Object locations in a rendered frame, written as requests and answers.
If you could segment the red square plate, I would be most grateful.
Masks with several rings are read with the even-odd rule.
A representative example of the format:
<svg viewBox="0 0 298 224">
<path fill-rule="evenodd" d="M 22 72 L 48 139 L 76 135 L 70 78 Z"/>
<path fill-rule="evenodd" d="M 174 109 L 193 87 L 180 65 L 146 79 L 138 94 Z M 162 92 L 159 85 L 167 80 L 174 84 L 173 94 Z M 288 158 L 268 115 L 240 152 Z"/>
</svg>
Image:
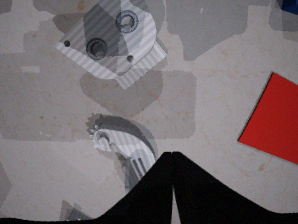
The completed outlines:
<svg viewBox="0 0 298 224">
<path fill-rule="evenodd" d="M 271 72 L 237 141 L 298 164 L 298 85 Z"/>
</svg>

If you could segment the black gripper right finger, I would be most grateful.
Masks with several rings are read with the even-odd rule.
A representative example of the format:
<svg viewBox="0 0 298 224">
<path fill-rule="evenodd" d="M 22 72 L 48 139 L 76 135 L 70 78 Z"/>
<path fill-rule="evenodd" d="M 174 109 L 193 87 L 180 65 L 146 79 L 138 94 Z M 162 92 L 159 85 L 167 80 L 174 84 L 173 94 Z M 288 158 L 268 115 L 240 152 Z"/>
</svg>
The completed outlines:
<svg viewBox="0 0 298 224">
<path fill-rule="evenodd" d="M 181 224 L 298 224 L 298 213 L 262 208 L 181 152 L 173 152 L 173 160 L 173 192 Z"/>
</svg>

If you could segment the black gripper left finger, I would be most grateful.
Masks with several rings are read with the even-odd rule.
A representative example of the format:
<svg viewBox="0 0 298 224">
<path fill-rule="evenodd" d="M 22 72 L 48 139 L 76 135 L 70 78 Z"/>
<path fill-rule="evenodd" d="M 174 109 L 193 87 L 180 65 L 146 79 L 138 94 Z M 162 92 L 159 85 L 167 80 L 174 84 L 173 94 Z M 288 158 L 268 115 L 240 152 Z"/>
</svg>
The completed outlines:
<svg viewBox="0 0 298 224">
<path fill-rule="evenodd" d="M 0 218 L 0 224 L 172 224 L 174 160 L 164 152 L 112 209 L 92 220 L 28 221 Z"/>
</svg>

